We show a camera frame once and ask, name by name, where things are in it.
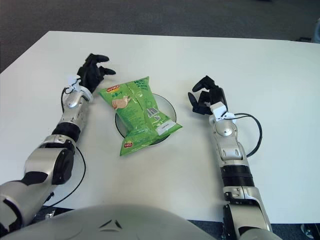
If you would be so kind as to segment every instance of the black cable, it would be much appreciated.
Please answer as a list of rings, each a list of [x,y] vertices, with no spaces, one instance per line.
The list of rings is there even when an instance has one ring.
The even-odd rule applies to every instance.
[[[259,128],[259,139],[258,139],[258,142],[257,142],[255,148],[246,155],[246,157],[249,158],[249,157],[251,157],[253,154],[255,154],[255,153],[258,151],[258,149],[259,149],[259,147],[260,147],[260,145],[261,145],[261,141],[262,141],[262,127],[261,127],[261,124],[260,124],[259,120],[256,119],[256,118],[255,118],[254,116],[252,116],[251,114],[243,113],[243,112],[240,112],[240,113],[236,113],[236,114],[235,114],[235,116],[238,116],[238,115],[244,115],[244,116],[234,117],[234,118],[225,118],[225,119],[226,119],[226,120],[234,120],[234,119],[242,119],[242,118],[248,118],[248,117],[250,117],[250,118],[253,118],[253,119],[254,119],[254,121],[256,122],[256,124],[258,125],[258,128]]]
[[[73,194],[73,193],[78,189],[78,187],[80,186],[80,184],[82,183],[82,181],[83,181],[83,179],[84,179],[84,177],[85,177],[85,175],[86,175],[87,166],[86,166],[86,161],[85,161],[85,158],[84,158],[82,152],[80,151],[80,149],[79,149],[77,146],[76,146],[76,149],[79,151],[79,153],[80,153],[80,155],[81,155],[81,157],[82,157],[83,165],[84,165],[84,171],[83,171],[83,175],[82,175],[82,178],[81,178],[80,182],[79,182],[78,185],[72,190],[72,192],[70,192],[67,196],[65,196],[64,198],[62,198],[61,200],[57,201],[56,203],[54,203],[54,204],[52,204],[52,205],[50,205],[50,206],[44,207],[42,210],[47,209],[47,208],[51,208],[51,207],[53,207],[53,206],[61,203],[63,200],[67,199],[68,197],[70,197],[70,195]]]
[[[68,87],[65,87],[62,92],[61,92],[61,98],[60,98],[60,102],[61,102],[61,108],[62,108],[62,113],[65,112],[65,108],[64,108],[64,102],[63,102],[63,97],[64,97],[64,94],[70,94],[73,92],[73,89],[70,91],[70,92],[66,92],[68,89]]]

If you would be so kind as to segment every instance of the robot forearm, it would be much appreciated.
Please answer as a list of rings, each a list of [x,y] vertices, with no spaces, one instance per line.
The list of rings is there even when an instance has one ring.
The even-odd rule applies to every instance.
[[[89,55],[78,71],[80,85],[79,79],[75,79],[62,102],[64,111],[58,125],[26,160],[23,179],[0,186],[0,237],[29,224],[53,196],[57,185],[71,177],[76,142],[86,123],[91,93],[104,75],[115,74],[102,66],[97,68],[98,62],[108,60],[102,55]]]
[[[209,92],[202,91],[198,101],[192,93],[188,96],[195,113],[211,115],[209,122],[216,141],[223,193],[228,201],[223,207],[225,237],[227,240],[239,239],[250,229],[266,230],[273,235],[262,198],[251,175],[246,153],[238,142],[235,115],[228,112],[224,91],[208,76],[198,82],[192,91],[197,92],[202,88]]]

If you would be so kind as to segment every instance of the barcode on bag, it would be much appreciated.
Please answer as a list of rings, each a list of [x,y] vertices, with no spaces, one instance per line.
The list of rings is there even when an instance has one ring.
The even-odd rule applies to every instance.
[[[152,116],[159,113],[159,111],[157,109],[155,109],[154,107],[147,108],[146,111],[148,113],[149,118],[151,118]]]

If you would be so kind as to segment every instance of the green packaging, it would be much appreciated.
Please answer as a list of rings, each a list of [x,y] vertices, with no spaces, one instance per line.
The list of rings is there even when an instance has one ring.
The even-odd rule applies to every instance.
[[[182,128],[159,111],[148,76],[102,89],[100,95],[115,109],[128,130],[120,156],[142,149]]]

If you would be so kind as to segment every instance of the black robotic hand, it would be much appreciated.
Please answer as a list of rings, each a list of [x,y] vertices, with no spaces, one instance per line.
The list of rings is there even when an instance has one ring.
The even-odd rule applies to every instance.
[[[85,63],[78,70],[78,75],[81,78],[81,82],[79,85],[87,88],[91,93],[93,93],[97,86],[104,79],[104,75],[114,75],[115,71],[104,68],[100,66],[98,68],[97,63],[107,62],[109,58],[103,55],[95,55],[90,53],[90,55],[86,58]]]
[[[191,92],[188,92],[188,97],[190,103],[192,104],[193,112],[202,115],[212,115],[210,107],[208,107],[206,103],[210,103],[210,105],[212,105],[218,102],[222,102],[226,106],[226,110],[228,111],[224,90],[218,85],[215,85],[215,81],[213,81],[210,77],[205,76],[196,85],[194,85],[194,87],[192,88],[192,92],[198,92],[203,88],[209,91],[202,91],[198,101]]]

